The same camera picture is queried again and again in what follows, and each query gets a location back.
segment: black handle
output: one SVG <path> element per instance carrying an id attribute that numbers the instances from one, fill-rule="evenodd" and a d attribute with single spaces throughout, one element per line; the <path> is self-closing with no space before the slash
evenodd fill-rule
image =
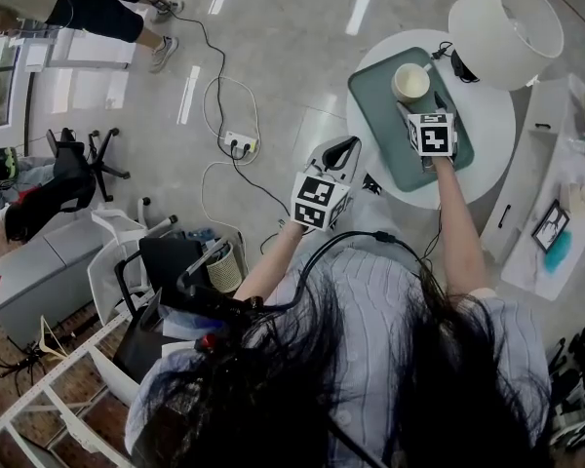
<path id="1" fill-rule="evenodd" d="M 124 301 L 128 306 L 128 310 L 134 317 L 137 314 L 137 309 L 133 304 L 133 300 L 130 297 L 130 291 L 128 290 L 128 286 L 126 285 L 126 280 L 124 279 L 124 270 L 126 270 L 126 266 L 133 261 L 135 258 L 140 257 L 140 251 L 131 254 L 125 260 L 121 260 L 117 265 L 115 265 L 115 276 L 117 277 L 117 283 L 119 283 L 119 289 L 121 290 L 121 294 L 124 297 Z"/>
<path id="2" fill-rule="evenodd" d="M 505 213 L 503 214 L 500 221 L 498 222 L 499 229 L 503 228 L 503 221 L 505 220 L 505 216 L 507 215 L 507 212 L 509 212 L 510 210 L 511 210 L 511 205 L 507 205 L 507 208 L 505 208 Z"/>

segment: electrical outlet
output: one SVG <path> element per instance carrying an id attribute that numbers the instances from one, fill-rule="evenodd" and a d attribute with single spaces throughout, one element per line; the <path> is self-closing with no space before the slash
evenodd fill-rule
<path id="1" fill-rule="evenodd" d="M 249 152 L 255 151 L 255 147 L 257 145 L 257 140 L 255 138 L 251 138 L 250 136 L 241 136 L 240 134 L 235 134 L 234 132 L 229 132 L 229 131 L 226 132 L 225 133 L 225 143 L 227 145 L 232 145 L 233 140 L 236 140 L 238 142 L 236 147 L 238 147 L 239 149 L 243 150 L 243 147 L 245 147 L 245 144 L 249 144 L 250 145 Z"/>

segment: lamp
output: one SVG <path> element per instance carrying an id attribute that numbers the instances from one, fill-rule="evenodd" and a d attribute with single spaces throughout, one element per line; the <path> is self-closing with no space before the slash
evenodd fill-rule
<path id="1" fill-rule="evenodd" d="M 558 58 L 564 30 L 547 0 L 457 0 L 448 14 L 455 75 L 518 90 Z"/>

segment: white desk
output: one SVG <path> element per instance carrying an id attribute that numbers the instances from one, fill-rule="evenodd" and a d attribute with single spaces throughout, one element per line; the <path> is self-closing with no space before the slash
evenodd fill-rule
<path id="1" fill-rule="evenodd" d="M 450 41 L 449 34 L 444 31 L 432 29 L 404 31 L 386 38 L 373 47 L 362 59 L 357 70 L 411 47 L 421 47 L 431 55 L 438 50 L 443 41 Z M 479 83 L 461 82 L 455 77 L 449 58 L 437 60 L 434 65 L 450 92 L 475 150 L 472 165 L 457 173 L 466 202 L 470 203 L 492 189 L 509 164 L 516 140 L 514 104 L 508 92 Z M 395 185 L 392 175 L 381 160 L 371 129 L 351 93 L 347 99 L 347 124 L 349 134 L 359 137 L 362 141 L 367 172 L 385 191 L 401 201 L 420 208 L 435 210 L 439 207 L 437 182 L 413 192 L 403 192 Z"/>

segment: person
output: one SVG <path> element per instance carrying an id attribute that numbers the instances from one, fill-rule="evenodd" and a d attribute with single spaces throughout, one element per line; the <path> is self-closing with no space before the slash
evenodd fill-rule
<path id="1" fill-rule="evenodd" d="M 525 306 L 489 287 L 452 163 L 434 165 L 447 288 L 395 245 L 336 245 L 295 308 L 259 317 L 238 344 L 154 366 L 126 426 L 135 466 L 366 466 L 334 424 L 387 466 L 550 463 L 539 330 Z M 402 238 L 381 192 L 367 176 L 336 230 L 348 220 Z M 235 298 L 290 302 L 325 239 L 303 233 L 289 222 Z"/>
<path id="2" fill-rule="evenodd" d="M 143 18 L 121 2 L 146 3 L 157 11 L 156 24 L 163 23 L 184 9 L 181 1 L 170 0 L 0 0 L 0 32 L 20 28 L 18 19 L 72 29 L 86 29 L 96 35 L 138 43 L 152 51 L 149 70 L 161 71 L 177 50 L 178 40 L 160 35 L 144 25 Z"/>

